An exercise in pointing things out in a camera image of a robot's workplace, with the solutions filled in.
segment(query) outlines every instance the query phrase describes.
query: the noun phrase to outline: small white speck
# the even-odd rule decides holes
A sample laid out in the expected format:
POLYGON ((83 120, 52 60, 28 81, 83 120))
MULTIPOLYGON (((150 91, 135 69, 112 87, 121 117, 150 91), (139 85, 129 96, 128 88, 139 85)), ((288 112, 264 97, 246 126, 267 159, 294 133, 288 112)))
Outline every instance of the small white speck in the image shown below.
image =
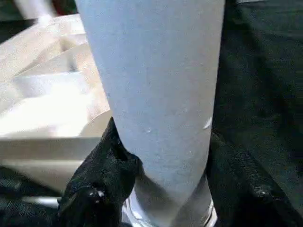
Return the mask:
POLYGON ((213 121, 213 117, 210 117, 206 124, 204 125, 203 129, 207 129, 211 124, 212 124, 212 121, 213 121))
POLYGON ((104 196, 104 193, 103 193, 102 191, 98 191, 98 195, 99 195, 100 197, 102 197, 102 196, 104 196))

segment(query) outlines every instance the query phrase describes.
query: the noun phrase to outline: white tube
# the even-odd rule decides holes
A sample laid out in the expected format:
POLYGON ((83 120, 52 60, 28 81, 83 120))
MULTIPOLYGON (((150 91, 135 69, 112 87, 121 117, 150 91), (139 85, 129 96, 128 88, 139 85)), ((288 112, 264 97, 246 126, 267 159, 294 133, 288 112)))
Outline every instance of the white tube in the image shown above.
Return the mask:
POLYGON ((211 203, 203 172, 224 0, 77 4, 121 140, 143 162, 140 215, 195 226, 211 203))

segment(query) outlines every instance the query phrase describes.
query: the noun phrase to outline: white cylinder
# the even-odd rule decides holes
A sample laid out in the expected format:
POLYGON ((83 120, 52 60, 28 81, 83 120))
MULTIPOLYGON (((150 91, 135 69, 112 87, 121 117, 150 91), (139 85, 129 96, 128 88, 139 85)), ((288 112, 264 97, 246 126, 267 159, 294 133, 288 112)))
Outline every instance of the white cylinder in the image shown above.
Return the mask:
POLYGON ((211 203, 203 173, 224 0, 77 5, 121 140, 143 162, 142 215, 159 227, 198 226, 211 203))

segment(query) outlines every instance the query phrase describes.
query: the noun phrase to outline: white plastic structure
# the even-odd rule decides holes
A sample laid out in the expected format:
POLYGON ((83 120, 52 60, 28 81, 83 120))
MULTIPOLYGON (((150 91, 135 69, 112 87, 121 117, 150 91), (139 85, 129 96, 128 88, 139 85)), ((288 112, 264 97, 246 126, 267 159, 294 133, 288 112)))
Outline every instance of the white plastic structure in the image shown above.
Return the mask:
POLYGON ((121 140, 143 162, 140 225, 203 226, 224 0, 77 0, 121 140))
POLYGON ((50 0, 14 0, 24 19, 47 21, 55 16, 50 0))

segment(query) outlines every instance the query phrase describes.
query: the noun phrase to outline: black fabric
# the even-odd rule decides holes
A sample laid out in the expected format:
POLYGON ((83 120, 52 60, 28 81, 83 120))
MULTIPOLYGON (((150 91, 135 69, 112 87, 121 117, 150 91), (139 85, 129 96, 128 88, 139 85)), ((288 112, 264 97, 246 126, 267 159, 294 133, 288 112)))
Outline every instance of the black fabric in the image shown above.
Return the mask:
POLYGON ((100 143, 67 184, 60 201, 60 225, 57 226, 119 226, 122 205, 134 187, 139 167, 139 158, 123 147, 111 118, 100 143), (102 192, 104 196, 98 203, 87 204, 83 198, 92 190, 102 192))
POLYGON ((50 227, 56 209, 22 202, 22 196, 60 196, 47 187, 0 167, 0 227, 50 227))
POLYGON ((241 145, 212 134, 207 175, 221 227, 301 227, 287 196, 241 145))
POLYGON ((213 121, 222 139, 213 134, 208 166, 223 227, 302 226, 302 50, 302 1, 226 2, 213 121), (258 200, 253 185, 281 200, 258 200))
POLYGON ((48 187, 42 186, 29 178, 0 166, 0 196, 22 197, 22 196, 54 196, 61 194, 48 187))

